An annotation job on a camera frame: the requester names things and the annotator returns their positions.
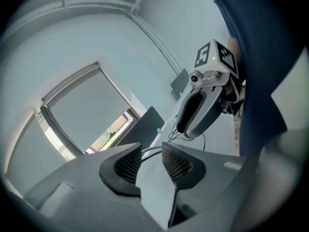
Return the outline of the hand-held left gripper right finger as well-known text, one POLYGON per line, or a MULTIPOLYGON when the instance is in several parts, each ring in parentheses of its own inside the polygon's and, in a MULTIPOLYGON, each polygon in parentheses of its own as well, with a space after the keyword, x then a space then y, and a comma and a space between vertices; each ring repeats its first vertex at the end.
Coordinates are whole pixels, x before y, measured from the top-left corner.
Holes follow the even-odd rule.
POLYGON ((164 142, 162 163, 175 186, 168 227, 193 217, 215 201, 245 160, 164 142))

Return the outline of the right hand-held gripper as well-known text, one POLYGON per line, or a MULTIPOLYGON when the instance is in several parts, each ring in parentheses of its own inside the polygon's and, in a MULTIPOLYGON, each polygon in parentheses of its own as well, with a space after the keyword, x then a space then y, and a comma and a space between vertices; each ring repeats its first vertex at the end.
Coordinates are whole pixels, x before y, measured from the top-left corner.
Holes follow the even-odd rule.
POLYGON ((228 82, 233 84, 237 94, 237 100, 229 103, 240 101, 240 73, 230 50, 212 39, 198 50, 189 78, 194 89, 182 102, 177 116, 177 130, 188 138, 196 138, 221 114, 222 88, 228 82))

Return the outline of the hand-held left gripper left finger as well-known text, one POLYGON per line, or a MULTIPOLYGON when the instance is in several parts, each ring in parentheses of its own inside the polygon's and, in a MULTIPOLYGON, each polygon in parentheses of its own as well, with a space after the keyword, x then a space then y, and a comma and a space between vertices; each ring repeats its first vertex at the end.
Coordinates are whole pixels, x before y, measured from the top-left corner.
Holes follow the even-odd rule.
POLYGON ((56 232, 162 232, 136 186, 141 143, 68 161, 24 196, 56 232))

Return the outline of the silver desk lamp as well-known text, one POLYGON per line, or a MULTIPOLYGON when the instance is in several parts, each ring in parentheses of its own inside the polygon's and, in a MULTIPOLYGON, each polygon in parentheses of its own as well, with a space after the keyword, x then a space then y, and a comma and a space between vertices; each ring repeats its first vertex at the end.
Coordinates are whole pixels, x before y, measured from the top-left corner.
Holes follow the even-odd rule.
POLYGON ((162 152, 162 146, 154 146, 141 151, 141 161, 145 162, 146 160, 154 157, 162 152))

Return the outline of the person's right forearm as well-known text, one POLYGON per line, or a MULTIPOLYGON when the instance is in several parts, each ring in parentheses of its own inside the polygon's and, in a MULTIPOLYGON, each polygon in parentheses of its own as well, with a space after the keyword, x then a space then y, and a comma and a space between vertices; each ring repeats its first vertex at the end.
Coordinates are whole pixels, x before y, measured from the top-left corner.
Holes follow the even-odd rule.
POLYGON ((235 37, 229 37, 228 38, 228 49, 230 52, 234 55, 237 62, 241 61, 241 52, 239 48, 239 44, 237 42, 237 39, 235 37))

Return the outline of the long dark grey desk divider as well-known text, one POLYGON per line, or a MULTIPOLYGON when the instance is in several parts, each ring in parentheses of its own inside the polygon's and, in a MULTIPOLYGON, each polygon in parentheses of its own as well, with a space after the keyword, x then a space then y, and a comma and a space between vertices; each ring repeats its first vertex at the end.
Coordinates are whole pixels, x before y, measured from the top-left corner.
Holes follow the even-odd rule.
POLYGON ((133 126, 124 131, 113 146, 141 143, 142 149, 149 148, 158 135, 157 129, 161 129, 164 124, 163 118, 151 106, 133 126))

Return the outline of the person's right hand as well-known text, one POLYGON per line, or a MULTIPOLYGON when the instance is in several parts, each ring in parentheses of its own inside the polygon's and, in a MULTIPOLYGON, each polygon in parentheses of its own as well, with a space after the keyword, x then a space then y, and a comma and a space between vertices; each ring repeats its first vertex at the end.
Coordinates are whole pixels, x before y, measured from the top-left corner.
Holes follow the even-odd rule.
POLYGON ((228 82, 225 86, 225 100, 228 102, 235 102, 237 100, 237 94, 235 93, 234 86, 231 82, 228 82))

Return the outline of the person in dark blue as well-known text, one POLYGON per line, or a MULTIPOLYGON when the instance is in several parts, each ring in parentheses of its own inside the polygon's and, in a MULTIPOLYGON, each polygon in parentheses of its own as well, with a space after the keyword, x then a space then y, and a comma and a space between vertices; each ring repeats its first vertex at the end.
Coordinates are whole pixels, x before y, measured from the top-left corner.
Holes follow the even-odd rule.
POLYGON ((295 63, 299 48, 271 0, 214 0, 240 50, 240 79, 246 81, 239 154, 257 154, 286 131, 273 91, 295 63))

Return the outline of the dark framed window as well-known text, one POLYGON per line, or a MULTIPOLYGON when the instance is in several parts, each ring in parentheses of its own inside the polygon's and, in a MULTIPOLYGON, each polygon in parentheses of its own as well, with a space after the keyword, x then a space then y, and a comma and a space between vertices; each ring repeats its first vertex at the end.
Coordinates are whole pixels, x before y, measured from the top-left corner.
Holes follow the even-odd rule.
POLYGON ((49 128, 45 130, 45 134, 50 142, 52 142, 54 147, 61 153, 69 153, 76 157, 79 155, 92 154, 105 150, 111 147, 117 139, 120 139, 120 136, 124 134, 125 130, 129 129, 130 126, 133 126, 140 119, 138 113, 132 106, 130 106, 129 102, 124 98, 120 91, 117 90, 115 85, 109 80, 109 78, 101 69, 104 75, 129 104, 130 108, 124 112, 115 122, 113 122, 85 152, 80 150, 67 136, 67 134, 58 124, 57 120, 54 118, 50 108, 48 107, 48 103, 65 87, 97 68, 101 69, 99 62, 92 63, 83 69, 71 74, 42 98, 42 106, 40 110, 42 118, 45 119, 49 126, 49 128))

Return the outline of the white roller blind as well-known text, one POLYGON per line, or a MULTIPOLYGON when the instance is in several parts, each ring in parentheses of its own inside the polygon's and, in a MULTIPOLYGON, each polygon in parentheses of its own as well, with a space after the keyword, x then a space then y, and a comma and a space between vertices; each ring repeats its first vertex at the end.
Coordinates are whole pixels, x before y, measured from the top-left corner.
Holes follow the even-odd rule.
POLYGON ((99 68, 65 87, 48 107, 62 130, 83 152, 130 108, 99 68))

